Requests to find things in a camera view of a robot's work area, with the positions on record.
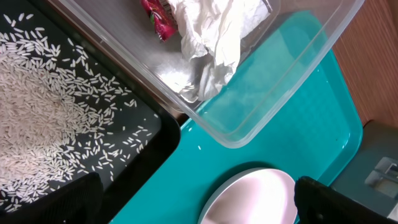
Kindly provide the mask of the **pile of rice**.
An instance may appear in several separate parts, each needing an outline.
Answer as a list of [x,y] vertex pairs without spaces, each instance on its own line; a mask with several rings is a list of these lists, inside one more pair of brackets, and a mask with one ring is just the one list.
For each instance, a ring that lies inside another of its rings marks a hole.
[[109,185],[160,131],[156,112],[29,12],[1,14],[1,210],[86,174]]

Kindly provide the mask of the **red sauce packet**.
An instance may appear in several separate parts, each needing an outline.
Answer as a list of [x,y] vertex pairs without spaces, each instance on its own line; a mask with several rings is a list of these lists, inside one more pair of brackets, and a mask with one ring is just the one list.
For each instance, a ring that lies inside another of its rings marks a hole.
[[165,42],[178,31],[168,0],[140,0],[140,2],[161,41]]

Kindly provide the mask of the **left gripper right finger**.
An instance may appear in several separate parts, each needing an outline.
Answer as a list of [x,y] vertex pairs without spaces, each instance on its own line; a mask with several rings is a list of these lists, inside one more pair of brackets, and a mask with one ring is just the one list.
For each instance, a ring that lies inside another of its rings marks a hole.
[[308,176],[295,182],[294,202],[300,224],[397,224]]

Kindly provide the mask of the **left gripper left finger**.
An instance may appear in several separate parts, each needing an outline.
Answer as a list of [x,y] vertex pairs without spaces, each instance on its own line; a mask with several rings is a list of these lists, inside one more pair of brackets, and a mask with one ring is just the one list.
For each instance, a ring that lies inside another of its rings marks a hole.
[[93,223],[102,200],[100,175],[89,173],[15,212],[1,212],[1,223]]

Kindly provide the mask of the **white napkin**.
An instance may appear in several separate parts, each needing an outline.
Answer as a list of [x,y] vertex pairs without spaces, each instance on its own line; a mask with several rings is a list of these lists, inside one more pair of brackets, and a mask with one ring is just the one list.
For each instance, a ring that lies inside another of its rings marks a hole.
[[169,4],[182,36],[183,57],[206,60],[193,97],[209,100],[236,73],[241,39],[270,12],[263,0],[169,0]]

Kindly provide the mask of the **pink plate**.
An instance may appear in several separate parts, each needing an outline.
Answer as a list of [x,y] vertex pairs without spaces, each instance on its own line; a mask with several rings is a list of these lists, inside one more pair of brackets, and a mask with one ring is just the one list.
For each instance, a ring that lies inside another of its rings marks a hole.
[[242,171],[214,191],[198,223],[294,223],[294,188],[294,179],[278,169]]

